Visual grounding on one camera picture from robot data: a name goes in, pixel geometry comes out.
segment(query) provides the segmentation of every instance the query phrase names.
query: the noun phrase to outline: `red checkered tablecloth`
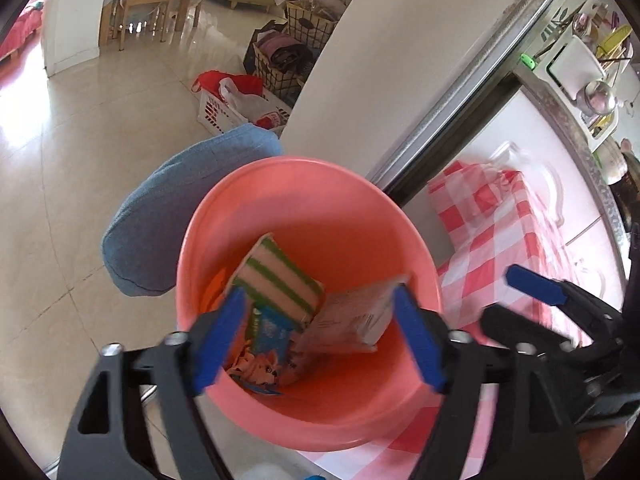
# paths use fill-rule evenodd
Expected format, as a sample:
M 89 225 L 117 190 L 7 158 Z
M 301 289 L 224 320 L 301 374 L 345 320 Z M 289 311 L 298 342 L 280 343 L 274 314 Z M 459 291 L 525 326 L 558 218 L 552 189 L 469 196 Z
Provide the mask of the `red checkered tablecloth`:
M 431 203 L 456 253 L 439 270 L 444 317 L 487 343 L 478 327 L 482 309 L 500 302 L 576 344 L 586 336 L 558 309 L 509 288 L 504 271 L 520 264 L 543 276 L 579 283 L 551 215 L 518 171 L 453 163 L 428 184 Z M 485 385 L 462 478 L 479 472 L 494 418 L 497 387 Z M 344 451 L 302 452 L 342 480 L 405 480 L 435 421 L 440 396 L 429 394 L 408 427 Z

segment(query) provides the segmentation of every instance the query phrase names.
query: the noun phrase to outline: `white wall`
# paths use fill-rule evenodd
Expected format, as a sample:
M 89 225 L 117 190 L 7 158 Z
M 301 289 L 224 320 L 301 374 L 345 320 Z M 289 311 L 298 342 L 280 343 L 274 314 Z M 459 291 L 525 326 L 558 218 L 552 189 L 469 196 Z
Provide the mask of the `white wall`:
M 407 136 L 515 0 L 353 0 L 289 120 L 287 153 L 366 175 Z
M 48 0 L 43 51 L 52 76 L 100 54 L 98 30 L 102 0 Z

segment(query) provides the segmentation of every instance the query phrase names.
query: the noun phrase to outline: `plastic bag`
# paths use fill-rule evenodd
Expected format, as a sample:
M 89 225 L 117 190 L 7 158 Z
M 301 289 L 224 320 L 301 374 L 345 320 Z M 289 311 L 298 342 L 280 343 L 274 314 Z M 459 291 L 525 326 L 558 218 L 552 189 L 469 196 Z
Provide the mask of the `plastic bag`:
M 246 342 L 227 373 L 251 392 L 279 395 L 280 376 L 287 367 L 287 353 L 294 323 L 276 309 L 252 308 Z
M 260 96 L 243 94 L 231 78 L 220 81 L 220 95 L 227 105 L 256 126 L 271 130 L 284 124 L 284 119 L 275 105 Z
M 200 74 L 196 78 L 196 81 L 193 82 L 193 85 L 191 85 L 191 91 L 199 92 L 201 88 L 204 88 L 218 99 L 222 99 L 222 95 L 220 95 L 220 82 L 227 78 L 231 79 L 236 88 L 243 94 L 262 95 L 262 79 L 259 77 L 246 74 L 227 74 L 226 72 L 219 72 L 218 70 L 209 70 L 208 72 Z

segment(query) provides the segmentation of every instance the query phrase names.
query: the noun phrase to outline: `blue package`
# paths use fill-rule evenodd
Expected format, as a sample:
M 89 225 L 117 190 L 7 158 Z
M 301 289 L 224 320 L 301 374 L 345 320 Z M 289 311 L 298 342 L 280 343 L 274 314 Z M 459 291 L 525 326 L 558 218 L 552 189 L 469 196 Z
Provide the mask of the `blue package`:
M 228 374 L 246 389 L 265 395 L 277 391 L 280 374 L 287 365 L 287 353 L 295 323 L 266 305 L 252 308 L 245 343 Z

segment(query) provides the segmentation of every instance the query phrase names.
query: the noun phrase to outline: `folded clothes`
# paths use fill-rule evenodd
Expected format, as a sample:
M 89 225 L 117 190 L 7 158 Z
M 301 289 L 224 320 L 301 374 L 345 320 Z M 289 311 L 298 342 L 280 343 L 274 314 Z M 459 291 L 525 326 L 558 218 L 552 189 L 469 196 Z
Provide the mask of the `folded clothes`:
M 347 6 L 340 0 L 313 0 L 330 16 L 334 16 L 334 22 L 337 22 L 346 12 Z
M 267 57 L 269 65 L 281 72 L 296 72 L 313 59 L 308 46 L 277 30 L 259 34 L 256 46 Z

